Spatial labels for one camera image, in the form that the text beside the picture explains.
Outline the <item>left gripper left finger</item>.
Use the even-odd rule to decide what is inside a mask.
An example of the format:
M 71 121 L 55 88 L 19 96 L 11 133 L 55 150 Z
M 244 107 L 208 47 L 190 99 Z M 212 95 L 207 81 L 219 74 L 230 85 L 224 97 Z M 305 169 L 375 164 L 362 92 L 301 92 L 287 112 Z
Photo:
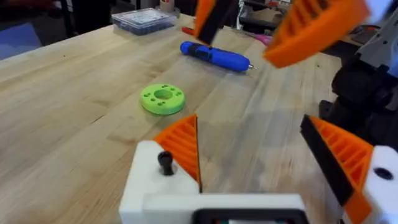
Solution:
M 187 203 L 202 192 L 197 116 L 137 144 L 119 206 L 122 223 L 191 223 Z

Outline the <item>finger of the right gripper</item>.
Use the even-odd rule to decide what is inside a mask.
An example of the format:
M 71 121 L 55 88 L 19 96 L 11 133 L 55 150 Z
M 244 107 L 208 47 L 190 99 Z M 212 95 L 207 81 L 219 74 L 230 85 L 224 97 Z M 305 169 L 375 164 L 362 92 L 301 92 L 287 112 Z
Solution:
M 238 7 L 239 0 L 198 0 L 193 36 L 205 45 L 212 45 L 225 20 Z
M 393 0 L 295 0 L 263 53 L 277 68 L 324 50 L 364 23 L 380 21 Z

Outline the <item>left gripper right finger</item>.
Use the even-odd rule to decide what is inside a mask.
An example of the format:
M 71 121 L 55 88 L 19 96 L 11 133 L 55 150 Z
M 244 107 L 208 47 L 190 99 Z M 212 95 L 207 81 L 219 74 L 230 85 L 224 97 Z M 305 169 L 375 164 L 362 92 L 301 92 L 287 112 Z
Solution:
M 397 224 L 397 151 L 304 115 L 300 132 L 340 206 L 338 223 Z

